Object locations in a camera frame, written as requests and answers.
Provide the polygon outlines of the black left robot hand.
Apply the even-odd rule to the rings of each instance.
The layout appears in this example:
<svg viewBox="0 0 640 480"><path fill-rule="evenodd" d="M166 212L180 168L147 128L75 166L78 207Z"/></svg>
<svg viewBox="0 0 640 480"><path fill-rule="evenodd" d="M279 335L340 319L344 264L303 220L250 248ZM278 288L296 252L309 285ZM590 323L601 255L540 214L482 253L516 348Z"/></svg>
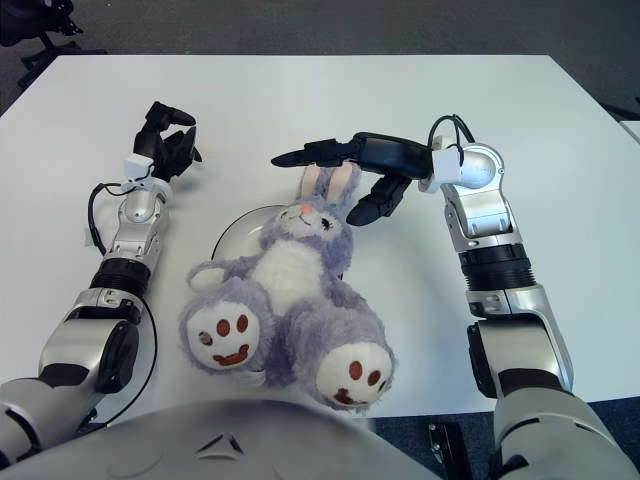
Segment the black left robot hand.
<svg viewBox="0 0 640 480"><path fill-rule="evenodd" d="M143 176L169 182L180 176L202 157L195 147L196 119L190 114L155 101L145 115L145 123L136 134L133 153L151 160Z"/></svg>

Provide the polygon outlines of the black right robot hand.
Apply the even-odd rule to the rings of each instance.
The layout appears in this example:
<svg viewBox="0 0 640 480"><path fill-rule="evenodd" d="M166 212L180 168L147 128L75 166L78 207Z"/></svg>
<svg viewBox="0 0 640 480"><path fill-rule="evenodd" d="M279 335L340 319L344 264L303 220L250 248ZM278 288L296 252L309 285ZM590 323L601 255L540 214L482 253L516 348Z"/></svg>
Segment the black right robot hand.
<svg viewBox="0 0 640 480"><path fill-rule="evenodd" d="M347 160L354 161L363 171L381 176L347 215L346 222L352 226L369 225L390 216L412 181L433 174L428 146L370 132L358 132L346 143L335 139L309 142L300 150L274 157L271 163L283 168L312 164L338 167Z"/></svg>

